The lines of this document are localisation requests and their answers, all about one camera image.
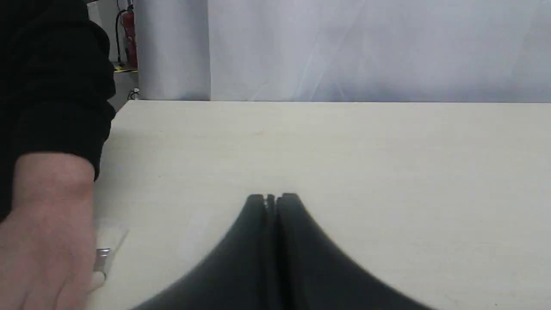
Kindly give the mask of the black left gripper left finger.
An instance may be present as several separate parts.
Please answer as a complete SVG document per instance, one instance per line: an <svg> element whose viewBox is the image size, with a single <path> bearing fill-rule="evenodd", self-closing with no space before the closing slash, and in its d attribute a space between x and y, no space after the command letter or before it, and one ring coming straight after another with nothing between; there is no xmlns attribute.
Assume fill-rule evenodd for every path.
<svg viewBox="0 0 551 310"><path fill-rule="evenodd" d="M248 196L232 227L200 263L138 310L267 310L264 197Z"/></svg>

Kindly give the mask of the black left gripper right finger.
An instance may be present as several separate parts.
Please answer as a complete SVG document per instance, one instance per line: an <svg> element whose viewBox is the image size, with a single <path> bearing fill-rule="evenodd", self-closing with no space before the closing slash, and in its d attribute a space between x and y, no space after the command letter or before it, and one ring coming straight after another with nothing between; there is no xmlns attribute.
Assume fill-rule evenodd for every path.
<svg viewBox="0 0 551 310"><path fill-rule="evenodd" d="M425 310L344 253L297 194L275 203L276 253L284 304L290 310Z"/></svg>

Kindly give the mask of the black sleeved forearm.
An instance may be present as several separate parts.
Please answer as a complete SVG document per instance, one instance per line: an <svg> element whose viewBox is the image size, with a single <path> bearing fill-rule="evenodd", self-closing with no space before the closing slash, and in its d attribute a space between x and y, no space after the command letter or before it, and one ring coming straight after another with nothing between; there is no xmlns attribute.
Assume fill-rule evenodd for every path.
<svg viewBox="0 0 551 310"><path fill-rule="evenodd" d="M1 218L11 211L18 157L67 153L99 175L115 110L114 67L105 31L84 0L3 0L1 54Z"/></svg>

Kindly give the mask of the bare human hand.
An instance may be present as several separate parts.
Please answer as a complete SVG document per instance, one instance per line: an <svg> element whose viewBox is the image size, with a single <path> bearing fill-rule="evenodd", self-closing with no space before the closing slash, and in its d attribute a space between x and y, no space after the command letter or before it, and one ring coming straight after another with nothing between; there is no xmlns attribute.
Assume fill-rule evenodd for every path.
<svg viewBox="0 0 551 310"><path fill-rule="evenodd" d="M15 163L12 212L1 223L1 308L81 310L95 262L92 164L63 153Z"/></svg>

